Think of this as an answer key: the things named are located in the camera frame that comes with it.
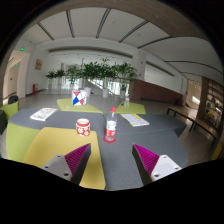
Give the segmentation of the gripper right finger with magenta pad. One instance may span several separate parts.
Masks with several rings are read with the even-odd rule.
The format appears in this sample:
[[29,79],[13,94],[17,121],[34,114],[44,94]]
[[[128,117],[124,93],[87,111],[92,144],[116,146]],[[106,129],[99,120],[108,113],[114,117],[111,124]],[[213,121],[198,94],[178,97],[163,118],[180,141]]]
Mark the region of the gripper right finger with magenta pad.
[[143,185],[148,185],[181,170],[181,167],[168,155],[159,156],[137,144],[133,145],[132,154]]

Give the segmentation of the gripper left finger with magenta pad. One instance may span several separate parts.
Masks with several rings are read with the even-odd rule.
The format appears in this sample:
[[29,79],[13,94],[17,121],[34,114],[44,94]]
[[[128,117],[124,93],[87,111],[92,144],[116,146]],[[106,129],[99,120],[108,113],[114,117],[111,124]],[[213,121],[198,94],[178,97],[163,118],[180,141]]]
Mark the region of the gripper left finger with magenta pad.
[[57,154],[42,169],[79,185],[91,155],[91,144],[83,145],[66,155]]

